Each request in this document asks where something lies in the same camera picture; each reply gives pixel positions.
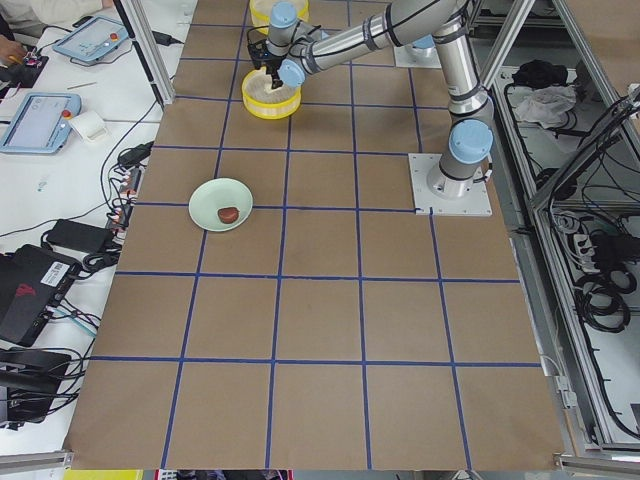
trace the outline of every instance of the metal mounting plate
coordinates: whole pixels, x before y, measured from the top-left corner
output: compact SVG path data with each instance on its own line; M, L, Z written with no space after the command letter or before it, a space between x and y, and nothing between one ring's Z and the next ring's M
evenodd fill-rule
M430 55L421 55L413 52L408 47L394 47L393 55L396 67L405 68L442 68L435 48Z
M411 187L413 188L413 203L416 214L429 215L433 211L434 215L491 216L491 204L484 182L474 183L467 195L458 200L438 197L429 190L427 174L431 167L440 161L441 156L434 153L409 154ZM482 170L478 167L474 178L481 178L482 175Z

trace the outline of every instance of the power adapter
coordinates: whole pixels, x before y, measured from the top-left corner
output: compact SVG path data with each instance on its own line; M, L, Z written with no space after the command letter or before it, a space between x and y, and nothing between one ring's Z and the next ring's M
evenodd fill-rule
M137 167L140 165L140 162L151 155L151 147L153 147L153 141L141 143L137 147L124 150L118 155L118 165L127 170Z
M168 47L169 45L174 45L176 43L183 43L167 33L156 32L155 30L153 30L151 33L153 33L153 39L158 45L164 45L165 47Z
M113 232L105 228L60 219L47 233L46 242L78 252L96 253L108 248L113 236Z

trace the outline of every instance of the white desk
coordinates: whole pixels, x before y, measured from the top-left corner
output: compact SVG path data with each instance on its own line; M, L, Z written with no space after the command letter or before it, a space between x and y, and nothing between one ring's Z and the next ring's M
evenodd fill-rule
M0 154L3 170L0 177L0 205L3 205L0 209L0 234L48 219L72 217L103 201L99 183L100 167L107 153L132 123L108 122L107 126L110 135L104 141L89 145L72 134L56 155ZM115 163L118 152L148 142L155 138L157 130L157 123L140 123L110 157L108 166ZM107 208L103 207L79 221L103 227L106 212ZM0 251L14 251L25 243L39 245L42 233L52 226L53 223L48 223L35 230L0 238ZM76 282L67 298L82 311L102 315L114 271L112 267L88 280ZM62 321L49 323L34 347L67 347L84 353L90 342L91 337L83 330L71 322ZM0 341L0 348L10 346ZM43 423L28 423L18 431L0 429L0 455L59 450L67 434L74 406L69 405L48 416Z
M189 29L190 17L185 12L193 12L193 0L144 0L143 6L147 13L149 24L153 30L167 33L174 38L184 41ZM115 9L107 9L100 15L119 18ZM62 38L65 32L50 28L46 30L38 42L38 47L48 45ZM135 50L131 49L130 40L124 42L120 48L103 61L115 58L112 64L98 64L85 67L70 62L68 57L53 51L52 46L43 49L42 54L49 57L44 71L36 81L33 89L21 89L11 97L11 93L0 103L0 117L9 119L13 116L24 96L29 91L39 92L71 92L82 97L83 111L94 110L105 120L136 121L155 97L142 69ZM182 53L182 45L158 45L160 54L170 76L178 68ZM68 90L76 85L92 84L86 87ZM147 117L146 121L159 122L162 110L157 106Z
M181 41L186 38L195 4L196 0L143 0L151 28ZM118 17L115 9L101 14ZM39 46L61 38L62 33L56 29L47 30ZM112 56L121 55L130 46L131 42L126 42ZM173 75L182 45L158 48L167 71ZM107 120L109 136L98 143L88 144L72 133L67 144L55 155L0 154L0 205L3 207L0 209L0 234L29 228L49 219L73 217L101 204L100 168L105 157L133 122L140 119L155 101L133 50L113 64L89 68L70 63L67 57L54 52L51 47L46 47L43 54L48 55L50 60L33 91L79 94L83 101L82 111L95 110ZM67 90L70 86L91 82L96 84ZM29 91L20 90L14 97L0 103L0 118L10 119ZM145 121L136 126L114 151L107 168L115 163L121 150L153 140L161 116L162 110L156 105ZM107 220L106 212L106 206L102 206L79 221L103 227ZM26 243L39 245L42 233L52 226L53 222L0 238L0 252L14 251ZM112 267L88 280L76 282L67 298L82 311L101 315L114 271ZM90 342L91 336L79 327L61 321L47 324L34 347L67 347L84 353ZM0 348L10 347L10 344L0 341ZM18 431L0 429L0 455L60 450L74 407L69 405L48 416L44 422L28 423Z

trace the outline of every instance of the brown food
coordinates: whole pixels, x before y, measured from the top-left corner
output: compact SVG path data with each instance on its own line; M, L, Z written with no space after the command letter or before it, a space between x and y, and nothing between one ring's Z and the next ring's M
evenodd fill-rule
M240 210L236 207L226 207L218 210L218 218L222 223L233 223L240 216Z

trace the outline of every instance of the tablet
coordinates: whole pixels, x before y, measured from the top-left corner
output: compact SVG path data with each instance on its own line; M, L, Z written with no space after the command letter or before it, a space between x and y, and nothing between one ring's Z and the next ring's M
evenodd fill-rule
M84 23L53 45L53 50L92 64L129 38L122 22L107 17L96 16Z
M74 93L29 93L0 139L0 152L51 154L71 132L69 118L80 113Z

